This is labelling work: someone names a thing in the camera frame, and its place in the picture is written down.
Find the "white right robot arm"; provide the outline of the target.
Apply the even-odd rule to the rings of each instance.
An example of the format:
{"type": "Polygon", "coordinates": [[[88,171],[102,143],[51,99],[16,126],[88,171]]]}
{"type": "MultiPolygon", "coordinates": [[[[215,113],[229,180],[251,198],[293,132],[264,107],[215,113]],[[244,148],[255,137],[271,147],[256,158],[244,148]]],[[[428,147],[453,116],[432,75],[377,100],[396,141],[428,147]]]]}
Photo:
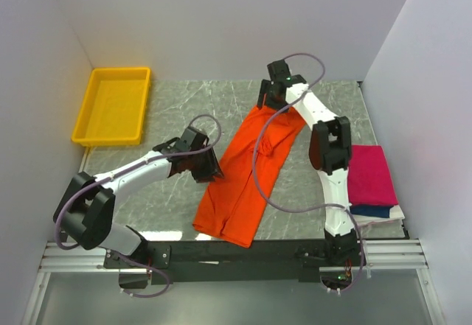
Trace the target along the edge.
{"type": "Polygon", "coordinates": [[[348,166],[352,158],[350,120],[332,112],[311,90],[299,74],[292,74],[286,59],[267,65],[269,78],[263,80],[257,101],[259,109],[267,106],[276,112],[264,124],[256,140],[260,142],[272,121],[293,108],[310,128],[308,157],[322,183],[324,203],[306,209],[325,210],[324,246],[308,253],[307,258],[328,265],[346,265],[363,254],[358,241],[360,231],[350,213],[347,188],[348,166]]]}

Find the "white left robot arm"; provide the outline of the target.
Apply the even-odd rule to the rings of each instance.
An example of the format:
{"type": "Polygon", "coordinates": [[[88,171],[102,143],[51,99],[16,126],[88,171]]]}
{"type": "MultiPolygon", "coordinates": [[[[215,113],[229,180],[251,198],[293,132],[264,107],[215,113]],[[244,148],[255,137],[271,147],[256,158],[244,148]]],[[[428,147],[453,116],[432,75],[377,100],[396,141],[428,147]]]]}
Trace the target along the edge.
{"type": "Polygon", "coordinates": [[[55,239],[65,232],[85,250],[108,249],[132,268],[148,264],[148,241],[130,226],[116,224],[114,210],[140,189],[185,171],[197,183],[223,177],[209,137],[192,126],[115,170],[98,175],[79,172],[53,214],[55,239]]]}

